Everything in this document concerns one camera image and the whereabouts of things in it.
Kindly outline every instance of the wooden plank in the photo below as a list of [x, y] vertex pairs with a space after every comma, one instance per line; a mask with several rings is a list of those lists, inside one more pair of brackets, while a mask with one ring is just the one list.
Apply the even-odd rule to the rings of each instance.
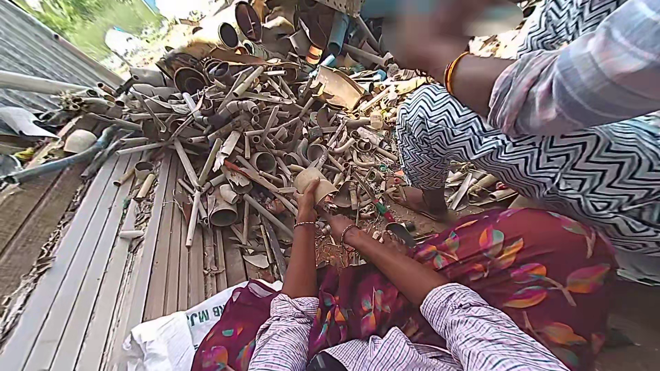
[[216, 287], [218, 292], [226, 289], [227, 286], [227, 269], [224, 265], [224, 246], [222, 241], [222, 229], [213, 228], [215, 237], [215, 263], [218, 266], [218, 274], [215, 275]]
[[160, 226], [156, 237], [154, 263], [151, 266], [151, 277], [147, 289], [147, 303], [143, 321], [162, 317], [165, 313], [165, 288], [167, 285], [168, 257], [170, 255], [170, 238], [172, 233], [172, 215], [174, 214], [174, 188], [176, 186], [176, 161], [170, 163], [167, 185]]
[[71, 227], [62, 237], [55, 252], [57, 259], [53, 266], [44, 273], [40, 284], [34, 289], [32, 297], [21, 315], [13, 335], [5, 344], [0, 354], [0, 364], [7, 370], [22, 370], [32, 346], [41, 330], [42, 324], [48, 316], [57, 290], [69, 270], [69, 265], [76, 251], [83, 233], [86, 230], [92, 215], [96, 210], [99, 198], [106, 186], [110, 183], [110, 176], [117, 164], [118, 158], [111, 158], [101, 167], [101, 170], [83, 199], [78, 212], [71, 221]]
[[227, 285], [232, 287], [248, 280], [246, 268], [243, 263], [243, 255], [240, 248], [237, 248], [229, 239], [233, 232], [226, 228], [222, 231], [222, 242], [224, 244], [224, 263], [227, 270]]
[[190, 291], [190, 282], [188, 277], [188, 267], [190, 264], [190, 249], [185, 246], [186, 231], [188, 223], [182, 213], [181, 215], [181, 240], [179, 241], [179, 310], [188, 309], [188, 292]]
[[[183, 176], [183, 168], [176, 164], [176, 178]], [[167, 282], [165, 290], [165, 316], [178, 310], [179, 263], [181, 255], [181, 211], [174, 205], [172, 212], [172, 233], [170, 235], [170, 256], [168, 257]]]
[[0, 257], [6, 253], [9, 243], [24, 226], [32, 211], [37, 207], [50, 187], [61, 174], [60, 171], [45, 174], [30, 182], [16, 187], [14, 193], [8, 196], [0, 209]]
[[[130, 157], [128, 166], [126, 167], [126, 169], [129, 169], [140, 161], [141, 154], [135, 153], [127, 157]], [[105, 227], [100, 233], [96, 251], [73, 305], [73, 310], [64, 329], [64, 334], [56, 350], [50, 370], [72, 370], [76, 364], [83, 344], [84, 334], [97, 302], [104, 271], [108, 266], [112, 247], [119, 232], [121, 218], [124, 212], [124, 203], [130, 191], [130, 182], [124, 183], [117, 191], [117, 196], [112, 203]], [[88, 230], [87, 233], [94, 233], [94, 231]]]
[[192, 308], [204, 301], [204, 242], [201, 226], [197, 226], [193, 236], [193, 245], [190, 246], [188, 264], [188, 308]]
[[104, 351], [102, 365], [104, 362], [111, 364], [119, 361], [122, 354], [121, 344], [123, 340], [128, 336], [131, 329], [140, 324], [142, 320], [171, 160], [172, 152], [170, 151], [165, 154], [158, 171], [158, 184], [155, 189], [151, 218], [149, 218], [149, 223], [145, 230], [145, 241], [142, 248], [138, 249], [133, 256], [130, 277], [126, 284], [126, 291], [124, 292], [120, 311], [117, 313], [118, 321], [109, 336], [109, 343], [106, 345], [106, 350]]
[[210, 227], [202, 228], [202, 237], [204, 239], [204, 293], [205, 299], [208, 299], [218, 292], [215, 282], [215, 273], [218, 267], [215, 265], [215, 249], [213, 248], [213, 231]]
[[[143, 152], [142, 159], [144, 160], [146, 157], [147, 153]], [[137, 202], [131, 201], [126, 211], [126, 218], [121, 226], [122, 230], [135, 229], [136, 208]], [[110, 332], [110, 324], [117, 316], [117, 301], [121, 301], [119, 290], [122, 284], [125, 284], [123, 276], [130, 244], [130, 240], [115, 238], [114, 247], [98, 293], [94, 314], [88, 325], [82, 351], [77, 361], [77, 370], [98, 370], [100, 368], [108, 333]]]
[[48, 189], [23, 226], [7, 243], [0, 256], [0, 297], [9, 295], [20, 284], [21, 277], [30, 272], [32, 264], [57, 228], [76, 190], [82, 184], [80, 174], [86, 164], [75, 164], [64, 171]]
[[[120, 176], [123, 174], [128, 167], [128, 162], [128, 156], [120, 157], [114, 168], [113, 176]], [[96, 210], [94, 211], [94, 214], [89, 221], [89, 225], [79, 242], [79, 247], [71, 260], [71, 264], [62, 280], [62, 284], [56, 292], [53, 303], [49, 309], [48, 317], [43, 324], [31, 355], [28, 358], [28, 362], [25, 365], [26, 370], [50, 369], [51, 362], [57, 351], [57, 346], [71, 316], [73, 305], [81, 290], [83, 281], [92, 268], [93, 257], [100, 245], [100, 238], [108, 223], [110, 211], [115, 203], [118, 191], [118, 188], [110, 184], [109, 186], [106, 186], [103, 194], [98, 200]], [[121, 214], [118, 214], [113, 222], [118, 224], [120, 216]], [[116, 226], [117, 225], [115, 225], [112, 236], [113, 239], [114, 234], [117, 231]], [[97, 269], [103, 269], [106, 262], [107, 259], [100, 262], [102, 265], [97, 267]]]

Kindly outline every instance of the blue pvc pipe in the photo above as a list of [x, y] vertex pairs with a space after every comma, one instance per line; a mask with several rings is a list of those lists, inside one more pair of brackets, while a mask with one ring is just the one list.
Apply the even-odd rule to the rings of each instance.
[[335, 18], [332, 23], [332, 31], [328, 38], [328, 51], [335, 57], [341, 53], [341, 48], [344, 46], [344, 38], [348, 30], [348, 15], [335, 11]]

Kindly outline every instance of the metal sheet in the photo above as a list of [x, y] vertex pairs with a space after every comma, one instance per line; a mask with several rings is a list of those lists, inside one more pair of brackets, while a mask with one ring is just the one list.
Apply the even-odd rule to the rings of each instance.
[[346, 13], [351, 17], [357, 17], [360, 14], [360, 9], [365, 0], [316, 0], [321, 4], [326, 4], [327, 6]]
[[[53, 38], [55, 32], [12, 4], [0, 0], [0, 70], [23, 73], [84, 86], [107, 81], [81, 57]], [[44, 111], [57, 107], [57, 98], [17, 90], [0, 89], [0, 106]]]

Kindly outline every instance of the metal pipe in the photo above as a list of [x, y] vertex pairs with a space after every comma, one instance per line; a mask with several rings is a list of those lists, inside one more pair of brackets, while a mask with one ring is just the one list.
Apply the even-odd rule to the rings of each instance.
[[14, 174], [9, 174], [3, 178], [3, 181], [9, 184], [19, 184], [29, 179], [41, 176], [43, 174], [47, 174], [49, 172], [63, 169], [68, 165], [77, 164], [78, 162], [90, 160], [91, 158], [94, 158], [94, 156], [96, 156], [97, 153], [99, 153], [102, 149], [106, 148], [110, 144], [110, 141], [115, 136], [115, 133], [117, 132], [118, 129], [119, 128], [116, 126], [105, 128], [101, 136], [96, 140], [96, 142], [91, 147], [84, 150], [83, 152], [74, 154], [73, 156], [67, 158], [62, 158], [61, 160], [49, 162], [47, 164], [43, 164], [34, 168], [25, 169], [23, 171], [16, 172]]
[[276, 218], [273, 214], [271, 214], [268, 210], [266, 210], [263, 206], [261, 206], [260, 203], [258, 203], [252, 196], [245, 194], [243, 195], [243, 199], [249, 202], [250, 206], [254, 207], [259, 214], [263, 215], [264, 217], [268, 218], [269, 221], [271, 221], [277, 228], [282, 230], [284, 233], [286, 233], [289, 237], [293, 238], [293, 231], [289, 229], [287, 226], [285, 226], [278, 218]]
[[0, 71], [0, 88], [52, 95], [89, 89], [89, 87], [83, 85], [63, 83], [9, 71]]

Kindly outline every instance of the person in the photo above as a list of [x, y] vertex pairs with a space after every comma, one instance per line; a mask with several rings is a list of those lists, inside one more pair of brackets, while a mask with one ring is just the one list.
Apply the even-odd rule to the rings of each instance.
[[592, 228], [488, 211], [407, 251], [320, 211], [370, 263], [317, 271], [317, 184], [298, 200], [282, 291], [237, 288], [192, 371], [593, 369], [616, 265]]
[[439, 3], [400, 24], [404, 66], [447, 86], [424, 86], [399, 109], [409, 187], [394, 200], [450, 220], [447, 167], [472, 162], [598, 228], [621, 275], [660, 285], [660, 1], [545, 0], [518, 60], [461, 54], [455, 15], [486, 1]]

